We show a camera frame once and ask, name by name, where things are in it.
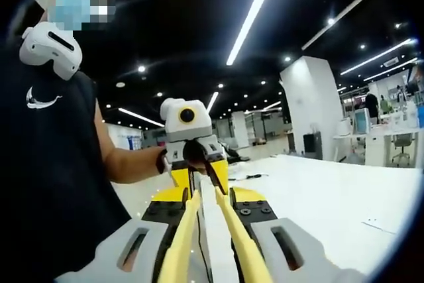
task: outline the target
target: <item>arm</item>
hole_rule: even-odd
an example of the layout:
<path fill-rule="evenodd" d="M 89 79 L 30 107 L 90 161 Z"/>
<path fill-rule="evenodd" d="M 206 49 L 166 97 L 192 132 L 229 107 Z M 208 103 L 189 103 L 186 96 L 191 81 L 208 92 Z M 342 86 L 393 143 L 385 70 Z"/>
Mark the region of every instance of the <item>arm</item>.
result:
<path fill-rule="evenodd" d="M 107 126 L 102 122 L 99 104 L 96 101 L 94 123 L 99 137 L 101 156 L 107 175 L 113 182 L 131 184 L 159 174 L 156 161 L 162 147 L 141 150 L 125 150 L 113 144 Z"/>

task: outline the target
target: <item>vr headset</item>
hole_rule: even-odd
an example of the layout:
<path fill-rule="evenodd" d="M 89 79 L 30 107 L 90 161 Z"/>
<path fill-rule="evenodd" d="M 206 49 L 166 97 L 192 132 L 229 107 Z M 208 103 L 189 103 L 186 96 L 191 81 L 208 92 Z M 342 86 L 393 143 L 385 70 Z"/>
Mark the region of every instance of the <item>vr headset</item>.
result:
<path fill-rule="evenodd" d="M 53 61 L 53 70 L 68 81 L 80 68 L 82 51 L 69 31 L 59 30 L 54 23 L 42 22 L 27 28 L 19 58 L 30 66 L 42 66 Z"/>

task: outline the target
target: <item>fluorescent light strip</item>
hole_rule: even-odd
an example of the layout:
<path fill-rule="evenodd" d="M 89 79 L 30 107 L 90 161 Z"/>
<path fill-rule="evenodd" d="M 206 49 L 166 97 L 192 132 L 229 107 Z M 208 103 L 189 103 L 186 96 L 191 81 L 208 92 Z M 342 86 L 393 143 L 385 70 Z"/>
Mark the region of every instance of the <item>fluorescent light strip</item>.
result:
<path fill-rule="evenodd" d="M 133 112 L 131 112 L 131 111 L 128 111 L 127 109 L 118 108 L 118 110 L 119 110 L 120 112 L 122 112 L 122 113 L 126 113 L 126 114 L 128 114 L 128 115 L 131 115 L 131 116 L 133 116 L 133 117 L 136 117 L 137 119 L 142 119 L 143 121 L 146 121 L 146 122 L 149 122 L 149 123 L 152 123 L 152 124 L 158 125 L 159 127 L 165 127 L 165 125 L 163 125 L 163 124 L 161 124 L 161 123 L 158 123 L 158 122 L 152 121 L 151 119 L 148 119 L 147 117 L 144 117 L 144 116 L 141 116 L 141 115 L 139 115 L 139 114 L 133 113 Z"/>
<path fill-rule="evenodd" d="M 219 92 L 215 92 L 215 93 L 212 95 L 212 97 L 211 97 L 211 101 L 209 102 L 209 104 L 208 104 L 208 106 L 207 106 L 207 109 L 206 109 L 206 111 L 207 111 L 207 113 L 208 113 L 208 114 L 209 114 L 209 112 L 211 111 L 211 109 L 212 109 L 212 106 L 213 106 L 214 102 L 217 100 L 218 94 L 219 94 Z"/>
<path fill-rule="evenodd" d="M 417 60 L 418 60 L 418 58 L 411 59 L 410 61 L 407 61 L 405 63 L 400 64 L 399 66 L 395 66 L 394 68 L 391 68 L 389 70 L 386 70 L 384 72 L 381 72 L 379 74 L 376 74 L 375 76 L 370 76 L 369 78 L 364 79 L 364 82 L 365 81 L 368 81 L 368 80 L 371 80 L 371 79 L 374 79 L 374 78 L 377 78 L 378 76 L 382 76 L 383 74 L 389 73 L 389 72 L 391 72 L 393 70 L 396 70 L 398 68 L 401 68 L 402 66 L 406 66 L 407 64 L 412 63 L 412 62 L 415 62 Z"/>
<path fill-rule="evenodd" d="M 240 33 L 234 43 L 233 49 L 230 52 L 230 55 L 227 60 L 227 65 L 232 66 L 234 60 L 236 60 L 237 54 L 239 53 L 241 46 L 243 45 L 244 40 L 247 37 L 247 34 L 258 15 L 258 12 L 264 3 L 264 0 L 254 0 L 252 5 L 250 6 L 249 12 L 247 14 L 246 20 L 244 20 L 243 25 L 241 27 Z"/>
<path fill-rule="evenodd" d="M 352 9 L 354 9 L 357 5 L 359 5 L 363 0 L 354 0 L 348 7 L 346 7 L 341 13 L 334 18 L 334 23 L 331 25 L 327 25 L 321 31 L 319 31 L 311 40 L 309 40 L 304 46 L 302 46 L 302 50 L 306 50 L 311 44 L 313 44 L 320 36 L 325 34 L 332 26 L 334 26 L 339 20 L 341 20 L 345 15 L 347 15 Z"/>
<path fill-rule="evenodd" d="M 281 101 L 275 102 L 274 104 L 271 104 L 267 107 L 264 107 L 263 111 L 266 111 L 266 110 L 270 109 L 271 107 L 277 106 L 278 104 L 281 104 Z"/>
<path fill-rule="evenodd" d="M 413 42 L 412 39 L 407 39 L 407 40 L 399 43 L 398 45 L 394 46 L 393 48 L 390 48 L 389 50 L 384 51 L 383 53 L 380 53 L 379 55 L 377 55 L 377 56 L 375 56 L 375 57 L 373 57 L 371 59 L 368 59 L 367 61 L 364 61 L 363 63 L 359 63 L 357 66 L 354 66 L 353 68 L 350 68 L 350 69 L 347 69 L 346 71 L 343 71 L 342 73 L 340 73 L 340 75 L 343 76 L 346 73 L 349 73 L 349 72 L 351 72 L 351 71 L 353 71 L 353 70 L 355 70 L 357 68 L 360 68 L 361 66 L 364 66 L 367 63 L 370 63 L 372 61 L 375 61 L 378 58 L 381 58 L 382 56 L 385 56 L 387 53 L 390 53 L 390 52 L 392 52 L 392 51 L 400 48 L 401 46 L 405 46 L 406 44 L 409 44 L 409 43 L 412 43 L 412 42 Z"/>

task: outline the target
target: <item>logo on shirt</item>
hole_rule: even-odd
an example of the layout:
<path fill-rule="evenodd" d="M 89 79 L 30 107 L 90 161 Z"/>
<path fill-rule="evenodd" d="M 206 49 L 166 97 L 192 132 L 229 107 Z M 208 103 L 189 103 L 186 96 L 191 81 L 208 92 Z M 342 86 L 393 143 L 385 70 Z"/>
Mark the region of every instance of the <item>logo on shirt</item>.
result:
<path fill-rule="evenodd" d="M 35 97 L 32 96 L 32 86 L 29 88 L 28 92 L 26 93 L 26 106 L 29 109 L 45 109 L 47 107 L 52 106 L 55 104 L 55 102 L 60 99 L 62 96 L 56 96 L 56 98 L 53 101 L 50 102 L 40 102 L 35 99 Z"/>

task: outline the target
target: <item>black cable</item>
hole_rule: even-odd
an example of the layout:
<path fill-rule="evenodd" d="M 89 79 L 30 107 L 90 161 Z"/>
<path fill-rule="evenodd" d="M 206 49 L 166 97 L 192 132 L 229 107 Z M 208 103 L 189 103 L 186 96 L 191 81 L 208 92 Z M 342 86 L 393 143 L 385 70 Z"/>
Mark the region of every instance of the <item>black cable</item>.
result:
<path fill-rule="evenodd" d="M 198 228 L 198 238 L 197 238 L 197 241 L 199 242 L 199 248 L 200 248 L 201 257 L 203 259 L 203 263 L 205 263 L 205 270 L 206 270 L 207 281 L 209 283 L 212 283 L 212 279 L 209 277 L 209 269 L 207 267 L 206 258 L 205 258 L 205 255 L 203 254 L 203 249 L 201 248 L 201 243 L 200 243 L 200 232 L 201 231 L 200 231 L 199 212 L 197 212 L 197 228 Z"/>

